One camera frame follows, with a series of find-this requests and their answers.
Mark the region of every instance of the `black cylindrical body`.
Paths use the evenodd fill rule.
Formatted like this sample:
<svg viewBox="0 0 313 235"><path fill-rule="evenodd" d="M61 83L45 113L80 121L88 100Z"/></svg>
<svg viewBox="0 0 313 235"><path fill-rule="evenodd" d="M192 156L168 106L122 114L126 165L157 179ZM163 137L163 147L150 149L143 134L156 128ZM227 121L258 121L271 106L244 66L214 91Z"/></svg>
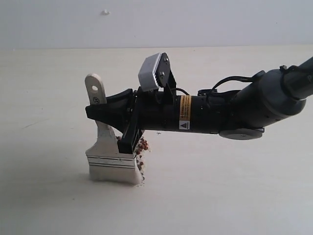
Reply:
<svg viewBox="0 0 313 235"><path fill-rule="evenodd" d="M313 57L299 66L300 69L313 71ZM313 72L292 71L284 77L283 84L292 97L305 99L313 95Z"/></svg>
<svg viewBox="0 0 313 235"><path fill-rule="evenodd" d="M233 120L246 127L263 128L300 113L306 101L288 96L280 70L271 70L239 91L231 102Z"/></svg>
<svg viewBox="0 0 313 235"><path fill-rule="evenodd" d="M222 98L214 97L211 102L214 104L214 101L223 105ZM182 112L188 113L188 109L189 117L182 117ZM226 115L223 109L208 109L205 96L177 95L171 105L158 106L146 102L140 111L139 119L140 128L143 130L217 134Z"/></svg>

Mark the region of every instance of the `warning label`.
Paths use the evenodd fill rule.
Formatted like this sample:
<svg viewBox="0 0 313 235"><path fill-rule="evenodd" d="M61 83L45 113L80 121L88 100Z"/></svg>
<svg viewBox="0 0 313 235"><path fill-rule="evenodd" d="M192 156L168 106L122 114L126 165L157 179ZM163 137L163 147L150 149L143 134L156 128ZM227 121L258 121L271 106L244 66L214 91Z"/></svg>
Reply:
<svg viewBox="0 0 313 235"><path fill-rule="evenodd" d="M180 111L179 111L179 129L190 129L190 114L191 114L191 96L182 95L180 97Z"/></svg>

